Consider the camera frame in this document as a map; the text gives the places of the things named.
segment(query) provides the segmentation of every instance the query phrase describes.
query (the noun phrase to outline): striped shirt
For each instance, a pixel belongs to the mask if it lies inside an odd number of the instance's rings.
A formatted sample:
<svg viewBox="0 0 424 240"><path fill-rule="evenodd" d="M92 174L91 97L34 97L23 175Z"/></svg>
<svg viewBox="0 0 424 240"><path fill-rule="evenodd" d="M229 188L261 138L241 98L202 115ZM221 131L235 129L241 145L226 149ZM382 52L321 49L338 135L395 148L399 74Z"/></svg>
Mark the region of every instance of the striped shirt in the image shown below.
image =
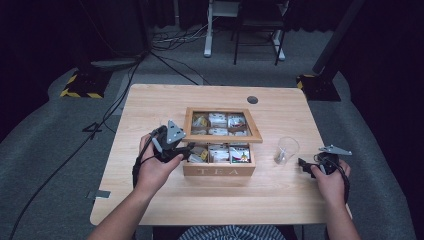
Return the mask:
<svg viewBox="0 0 424 240"><path fill-rule="evenodd" d="M253 226L194 226L179 240L284 240L284 236L272 225Z"/></svg>

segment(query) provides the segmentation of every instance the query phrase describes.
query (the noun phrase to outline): chair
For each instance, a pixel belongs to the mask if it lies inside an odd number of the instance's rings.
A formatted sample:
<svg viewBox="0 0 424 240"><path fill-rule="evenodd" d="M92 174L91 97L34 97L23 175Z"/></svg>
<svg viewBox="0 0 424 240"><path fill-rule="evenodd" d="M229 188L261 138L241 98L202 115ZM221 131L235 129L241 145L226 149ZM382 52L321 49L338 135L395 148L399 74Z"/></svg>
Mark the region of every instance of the chair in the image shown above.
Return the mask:
<svg viewBox="0 0 424 240"><path fill-rule="evenodd" d="M231 40L233 40L235 32L236 47L234 53L234 65L237 63L239 46L270 46L270 44L240 43L240 32L245 30L254 32L272 32L268 39L270 42L273 42L272 38L274 37L274 34L278 30L281 31L280 44L278 46L277 57L274 64L277 65L285 35L284 17L278 2L276 0L241 0L238 7L235 31L233 31L231 36Z"/></svg>

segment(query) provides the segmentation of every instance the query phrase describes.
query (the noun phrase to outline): hand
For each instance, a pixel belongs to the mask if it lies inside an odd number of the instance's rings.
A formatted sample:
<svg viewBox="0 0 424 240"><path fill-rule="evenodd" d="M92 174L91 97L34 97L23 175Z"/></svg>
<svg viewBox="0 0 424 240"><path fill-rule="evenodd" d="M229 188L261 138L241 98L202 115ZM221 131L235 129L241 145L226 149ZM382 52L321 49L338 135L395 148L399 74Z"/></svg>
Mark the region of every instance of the hand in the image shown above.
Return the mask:
<svg viewBox="0 0 424 240"><path fill-rule="evenodd" d="M340 167L345 171L346 176L349 177L350 167L349 165L340 160ZM344 206L344 181L339 171L335 171L330 175L325 175L317 166L311 166L311 171L315 175L318 181L318 188L321 195L324 197L325 202L332 206Z"/></svg>
<svg viewBox="0 0 424 240"><path fill-rule="evenodd" d="M150 135L146 135L141 138L139 151L143 149L149 137ZM153 155L153 143L150 143L146 152L142 156L141 161L146 161L147 158L150 158ZM179 154L168 163L163 163L157 158L148 159L141 165L135 190L137 192L142 191L147 193L148 196L153 197L165 184L169 174L171 174L171 172L180 164L182 158L183 155Z"/></svg>

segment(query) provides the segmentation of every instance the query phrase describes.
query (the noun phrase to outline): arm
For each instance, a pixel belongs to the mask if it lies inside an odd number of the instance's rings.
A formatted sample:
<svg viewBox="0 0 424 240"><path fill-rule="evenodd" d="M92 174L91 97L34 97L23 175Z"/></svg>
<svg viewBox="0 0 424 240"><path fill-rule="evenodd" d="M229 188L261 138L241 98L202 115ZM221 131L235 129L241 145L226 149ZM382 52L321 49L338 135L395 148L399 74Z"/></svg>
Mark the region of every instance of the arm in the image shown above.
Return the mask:
<svg viewBox="0 0 424 240"><path fill-rule="evenodd" d="M141 138L140 149L147 138ZM153 156L152 143L141 161ZM131 239L137 225L146 212L150 200L165 184L169 174L180 164L182 155L168 163L153 158L141 165L135 189L94 229L88 239Z"/></svg>
<svg viewBox="0 0 424 240"><path fill-rule="evenodd" d="M344 169L346 175L349 176L349 165L340 160L340 166ZM340 172L335 171L331 175L325 175L316 166L312 166L311 170L325 199L327 229L330 239L361 239L346 209L344 182Z"/></svg>

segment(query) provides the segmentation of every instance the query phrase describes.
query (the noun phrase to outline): wooden tea box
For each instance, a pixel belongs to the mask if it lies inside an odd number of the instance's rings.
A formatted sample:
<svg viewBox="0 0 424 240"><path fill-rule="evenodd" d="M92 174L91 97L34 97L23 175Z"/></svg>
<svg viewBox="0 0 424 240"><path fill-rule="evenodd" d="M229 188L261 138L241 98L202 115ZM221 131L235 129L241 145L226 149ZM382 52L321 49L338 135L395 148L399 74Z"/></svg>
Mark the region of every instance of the wooden tea box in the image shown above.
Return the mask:
<svg viewBox="0 0 424 240"><path fill-rule="evenodd" d="M248 109L187 108L183 142L194 142L185 176L251 176L262 137Z"/></svg>

